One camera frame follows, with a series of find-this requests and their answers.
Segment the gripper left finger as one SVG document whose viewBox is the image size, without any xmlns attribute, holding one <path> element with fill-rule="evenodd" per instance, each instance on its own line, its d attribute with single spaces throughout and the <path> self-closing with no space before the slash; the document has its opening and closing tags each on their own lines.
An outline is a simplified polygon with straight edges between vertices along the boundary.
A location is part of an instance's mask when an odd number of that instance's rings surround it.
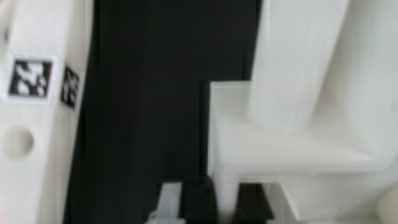
<svg viewBox="0 0 398 224">
<path fill-rule="evenodd" d="M 143 224 L 216 224 L 214 191 L 207 177 L 157 181 L 155 204 Z"/>
</svg>

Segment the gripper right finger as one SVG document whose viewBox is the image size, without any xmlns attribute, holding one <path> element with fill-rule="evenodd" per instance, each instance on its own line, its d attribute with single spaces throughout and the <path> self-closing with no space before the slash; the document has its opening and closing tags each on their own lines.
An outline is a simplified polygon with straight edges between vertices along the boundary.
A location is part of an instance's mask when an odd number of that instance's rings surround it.
<svg viewBox="0 0 398 224">
<path fill-rule="evenodd" d="M 232 224 L 266 224 L 273 219 L 262 186 L 257 183 L 239 185 Z"/>
</svg>

